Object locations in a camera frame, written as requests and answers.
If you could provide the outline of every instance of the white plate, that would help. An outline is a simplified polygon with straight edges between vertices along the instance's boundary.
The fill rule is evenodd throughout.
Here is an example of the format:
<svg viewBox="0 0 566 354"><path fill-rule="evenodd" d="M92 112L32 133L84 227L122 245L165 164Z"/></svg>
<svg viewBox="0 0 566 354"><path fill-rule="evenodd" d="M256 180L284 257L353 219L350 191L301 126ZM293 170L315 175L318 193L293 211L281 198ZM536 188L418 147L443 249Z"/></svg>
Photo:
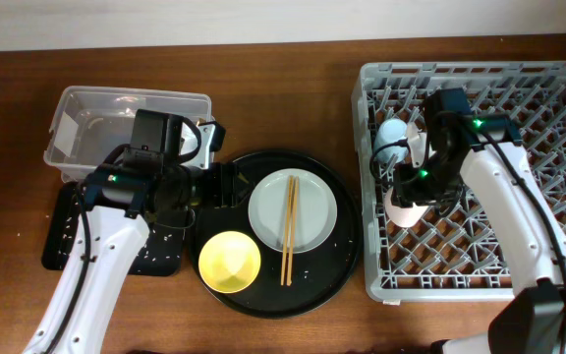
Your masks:
<svg viewBox="0 0 566 354"><path fill-rule="evenodd" d="M257 185L248 206L248 217L256 236L269 248L283 252L288 176L300 180L300 203L296 210L294 253L318 247L333 231L338 215L329 186L311 172L288 168L267 175Z"/></svg>

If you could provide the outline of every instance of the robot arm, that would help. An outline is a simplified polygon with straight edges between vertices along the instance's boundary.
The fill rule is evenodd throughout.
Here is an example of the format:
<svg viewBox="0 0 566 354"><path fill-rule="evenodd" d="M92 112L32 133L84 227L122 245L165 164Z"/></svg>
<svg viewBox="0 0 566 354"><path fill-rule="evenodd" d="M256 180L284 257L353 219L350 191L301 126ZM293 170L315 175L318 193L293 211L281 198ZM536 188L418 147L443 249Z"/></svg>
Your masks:
<svg viewBox="0 0 566 354"><path fill-rule="evenodd" d="M179 154L183 126L190 128L192 149ZM234 191L246 179L233 165L209 161L224 133L217 123L196 126L182 116L137 112L130 144L117 147L79 186L81 227L24 354L99 353L126 275L149 236L148 225L160 220L188 228L195 207L239 202Z"/></svg>
<svg viewBox="0 0 566 354"><path fill-rule="evenodd" d="M141 215L130 219L124 217L122 210L113 207L95 207L88 213L88 223L92 235L91 261L83 290L54 347L55 353L99 353L122 284L149 234ZM78 228L74 245L43 320L24 354L46 352L65 318L83 268L85 237L82 227Z"/></svg>
<svg viewBox="0 0 566 354"><path fill-rule="evenodd" d="M488 333L448 341L439 352L536 354L566 347L566 236L532 175L517 128L505 115L474 116L460 88L428 98L424 118L427 134L419 138L431 152L421 168L395 168L388 217L411 227L429 206L455 200L466 184L495 231L516 296ZM422 146L415 151L410 144L419 164Z"/></svg>

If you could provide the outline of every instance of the white wall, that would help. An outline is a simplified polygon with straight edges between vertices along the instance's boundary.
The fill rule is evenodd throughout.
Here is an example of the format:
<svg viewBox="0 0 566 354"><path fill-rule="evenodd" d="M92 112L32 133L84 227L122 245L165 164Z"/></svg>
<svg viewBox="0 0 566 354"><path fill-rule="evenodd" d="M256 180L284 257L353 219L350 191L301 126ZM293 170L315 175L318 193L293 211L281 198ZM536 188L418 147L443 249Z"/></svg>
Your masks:
<svg viewBox="0 0 566 354"><path fill-rule="evenodd" d="M0 50L566 32L566 0L0 0Z"/></svg>

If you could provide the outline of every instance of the wooden chopsticks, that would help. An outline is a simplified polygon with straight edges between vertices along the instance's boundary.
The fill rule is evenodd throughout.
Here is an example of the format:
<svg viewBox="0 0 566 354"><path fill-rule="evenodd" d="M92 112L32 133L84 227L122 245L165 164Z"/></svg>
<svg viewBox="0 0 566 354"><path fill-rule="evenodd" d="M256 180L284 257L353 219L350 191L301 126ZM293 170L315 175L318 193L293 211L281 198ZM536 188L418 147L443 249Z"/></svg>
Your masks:
<svg viewBox="0 0 566 354"><path fill-rule="evenodd" d="M292 285L292 259L294 257L294 233L296 232L296 207L299 199L299 187L301 181L298 177L289 176L287 180L287 209L285 211L285 236L283 238L283 261L281 262L281 286ZM285 281L285 270L287 268L287 281Z"/></svg>

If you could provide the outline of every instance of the dish rack grid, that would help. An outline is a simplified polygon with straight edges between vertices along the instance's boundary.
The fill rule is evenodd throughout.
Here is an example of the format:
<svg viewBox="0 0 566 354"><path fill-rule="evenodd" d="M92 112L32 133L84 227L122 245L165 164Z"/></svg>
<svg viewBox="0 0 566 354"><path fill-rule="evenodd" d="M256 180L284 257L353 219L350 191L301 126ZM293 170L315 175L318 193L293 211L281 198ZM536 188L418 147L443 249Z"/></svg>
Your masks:
<svg viewBox="0 0 566 354"><path fill-rule="evenodd" d="M365 272L377 301L512 298L510 273L471 191L440 218L431 208L412 228L385 215L387 190L368 164L382 121L425 128L423 101L438 89L462 88L477 114L507 113L519 126L535 178L566 234L566 62L372 63L352 94L362 180ZM393 163L375 165L391 181Z"/></svg>

